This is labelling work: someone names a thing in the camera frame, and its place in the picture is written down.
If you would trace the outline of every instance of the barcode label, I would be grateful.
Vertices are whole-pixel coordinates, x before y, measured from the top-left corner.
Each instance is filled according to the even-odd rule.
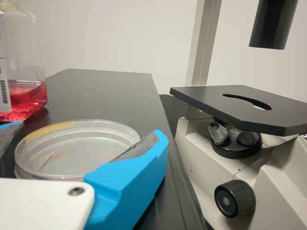
[[[0,87],[1,87],[2,102],[4,104],[7,104],[8,103],[8,95],[7,95],[7,92],[6,92],[6,86],[5,86],[4,80],[0,80]]]
[[[10,91],[8,86],[8,79],[6,76],[6,69],[5,69],[5,59],[0,58],[0,113],[2,112],[11,112],[11,99],[10,99]]]

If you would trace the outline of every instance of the blue clamp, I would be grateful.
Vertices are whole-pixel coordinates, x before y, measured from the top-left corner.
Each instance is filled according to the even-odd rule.
[[[153,134],[155,143],[143,139],[127,154],[84,176],[95,190],[86,230],[130,230],[142,216],[166,173],[168,139],[159,130]],[[146,151],[140,154],[140,148]]]

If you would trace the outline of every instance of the metal screw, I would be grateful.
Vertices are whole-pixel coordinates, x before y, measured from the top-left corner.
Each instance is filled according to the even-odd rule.
[[[71,189],[68,194],[71,195],[71,196],[78,196],[82,193],[84,193],[84,188],[80,188],[80,187],[75,187],[73,189]]]

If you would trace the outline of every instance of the focus knob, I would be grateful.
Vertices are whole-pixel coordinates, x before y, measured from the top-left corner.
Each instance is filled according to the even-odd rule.
[[[252,188],[241,180],[232,180],[217,186],[214,199],[219,210],[229,218],[251,214],[256,207]]]

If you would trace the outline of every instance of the white plastic part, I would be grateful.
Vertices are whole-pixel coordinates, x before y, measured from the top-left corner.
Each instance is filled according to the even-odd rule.
[[[262,135],[261,150],[227,159],[211,147],[212,118],[178,122],[175,141],[205,219],[214,229],[307,229],[307,141],[303,136]],[[215,188],[227,181],[247,182],[256,196],[255,213],[227,218],[214,201]]]
[[[0,178],[0,229],[83,229],[94,203],[94,189],[82,182]],[[80,187],[80,195],[69,195]]]

